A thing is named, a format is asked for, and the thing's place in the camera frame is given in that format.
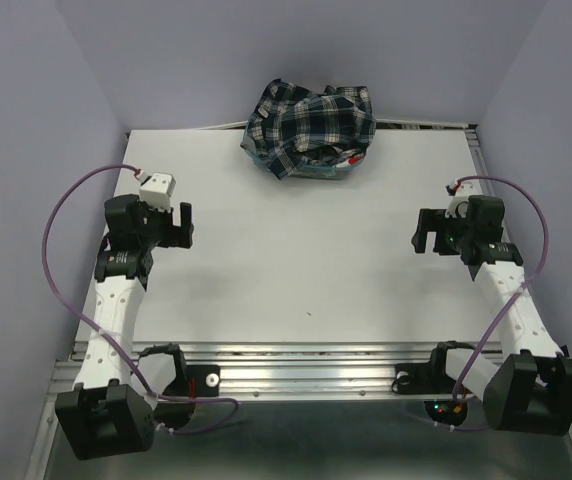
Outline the navy plaid skirt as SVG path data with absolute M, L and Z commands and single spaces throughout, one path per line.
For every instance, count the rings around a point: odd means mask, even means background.
M 375 132 L 367 87 L 327 86 L 315 93 L 276 79 L 262 92 L 240 147 L 253 147 L 277 178 L 305 163 L 332 165 L 353 152 L 366 156 Z

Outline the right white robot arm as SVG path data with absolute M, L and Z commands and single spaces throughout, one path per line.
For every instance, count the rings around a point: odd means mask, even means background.
M 462 398 L 471 395 L 494 430 L 563 436 L 572 423 L 572 358 L 543 324 L 519 250 L 502 239 L 504 214 L 499 198 L 456 195 L 445 209 L 421 209 L 411 240 L 424 253 L 433 234 L 435 253 L 457 256 L 468 268 L 494 316 L 502 363 L 485 358 L 480 346 L 440 342 L 426 363 L 404 368 L 396 389 L 454 394 L 450 405 L 430 408 L 438 423 L 460 425 Z

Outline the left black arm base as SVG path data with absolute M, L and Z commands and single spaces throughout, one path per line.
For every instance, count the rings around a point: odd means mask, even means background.
M 218 365 L 188 365 L 187 373 L 173 380 L 163 391 L 166 396 L 217 397 L 221 369 Z M 182 428 L 191 420 L 195 404 L 159 402 L 154 418 L 167 427 Z

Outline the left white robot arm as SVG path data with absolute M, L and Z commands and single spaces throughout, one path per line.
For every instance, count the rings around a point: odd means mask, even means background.
M 136 375 L 132 341 L 153 266 L 152 251 L 192 245 L 192 206 L 157 209 L 135 194 L 104 204 L 107 232 L 95 265 L 95 312 L 87 357 L 55 412 L 80 460 L 144 452 L 154 437 L 155 401 L 163 393 L 192 394 L 195 386 L 181 348 L 147 349 L 159 360 L 152 374 Z

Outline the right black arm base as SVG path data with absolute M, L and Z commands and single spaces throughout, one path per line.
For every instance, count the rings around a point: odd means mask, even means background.
M 402 396 L 447 395 L 446 400 L 426 400 L 426 415 L 438 425 L 460 427 L 467 418 L 468 407 L 451 399 L 454 381 L 433 368 L 429 362 L 398 363 L 391 391 Z

